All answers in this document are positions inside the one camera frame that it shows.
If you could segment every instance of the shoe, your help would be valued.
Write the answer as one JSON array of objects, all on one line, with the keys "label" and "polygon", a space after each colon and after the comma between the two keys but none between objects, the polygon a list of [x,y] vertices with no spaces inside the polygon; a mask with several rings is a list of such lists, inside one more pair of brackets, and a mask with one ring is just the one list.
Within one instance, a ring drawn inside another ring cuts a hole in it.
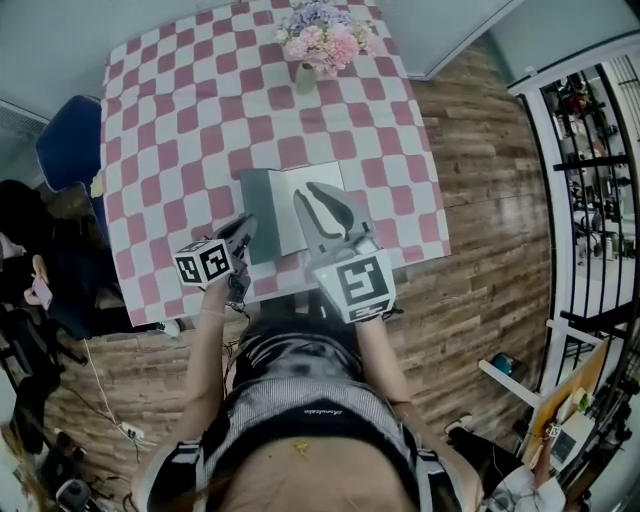
[{"label": "shoe", "polygon": [[472,432],[473,430],[469,428],[469,423],[473,421],[473,416],[471,414],[463,414],[453,423],[449,423],[446,427],[444,427],[444,433],[449,435],[454,428],[461,428],[466,430],[467,432]]},{"label": "shoe", "polygon": [[180,336],[180,326],[175,320],[165,320],[164,322],[158,322],[158,330],[164,332],[167,336],[177,338]]}]

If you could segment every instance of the blue hydrangea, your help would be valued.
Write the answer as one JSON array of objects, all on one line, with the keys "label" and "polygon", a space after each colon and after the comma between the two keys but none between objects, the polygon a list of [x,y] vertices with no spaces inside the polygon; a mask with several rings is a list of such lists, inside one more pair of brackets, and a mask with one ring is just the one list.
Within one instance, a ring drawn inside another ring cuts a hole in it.
[{"label": "blue hydrangea", "polygon": [[342,23],[351,26],[353,17],[347,11],[341,11],[333,5],[327,5],[322,0],[315,0],[294,11],[285,23],[285,27],[291,35],[298,36],[303,28],[318,22],[324,22],[327,25]]}]

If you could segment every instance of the table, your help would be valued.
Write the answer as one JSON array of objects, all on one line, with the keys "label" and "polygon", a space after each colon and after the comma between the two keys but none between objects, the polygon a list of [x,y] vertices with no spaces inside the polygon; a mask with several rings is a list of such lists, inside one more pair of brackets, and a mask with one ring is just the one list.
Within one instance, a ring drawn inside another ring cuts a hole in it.
[{"label": "table", "polygon": [[[194,315],[171,251],[244,210],[238,173],[338,160],[345,189],[371,214],[394,268],[450,253],[420,110],[372,0],[336,2],[370,19],[383,44],[300,96],[273,40],[288,0],[205,11],[114,49],[102,100],[105,206],[134,325]],[[315,287],[308,252],[250,265],[247,302]]]}]

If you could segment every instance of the white cube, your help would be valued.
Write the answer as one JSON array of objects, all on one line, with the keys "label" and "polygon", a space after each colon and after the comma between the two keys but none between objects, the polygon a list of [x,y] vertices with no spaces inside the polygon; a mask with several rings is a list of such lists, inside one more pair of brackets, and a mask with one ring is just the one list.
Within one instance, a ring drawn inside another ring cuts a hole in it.
[{"label": "white cube", "polygon": [[345,323],[389,311],[396,299],[391,262],[384,249],[314,269],[313,274]]},{"label": "white cube", "polygon": [[171,255],[184,286],[206,288],[233,272],[231,256],[224,240],[199,240]]}]

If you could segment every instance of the paper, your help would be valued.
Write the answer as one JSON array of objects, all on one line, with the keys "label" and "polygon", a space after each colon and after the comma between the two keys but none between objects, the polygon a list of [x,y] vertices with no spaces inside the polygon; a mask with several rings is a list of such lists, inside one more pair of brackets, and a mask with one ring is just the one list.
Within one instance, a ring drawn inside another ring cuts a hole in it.
[{"label": "paper", "polygon": [[333,215],[306,187],[307,182],[315,181],[344,190],[338,162],[312,165],[271,174],[273,175],[271,176],[271,190],[282,256],[307,248],[307,242],[304,239],[298,215],[293,206],[293,194],[296,190],[300,190],[307,197],[325,231],[328,233],[344,233],[344,228],[336,222]]}]

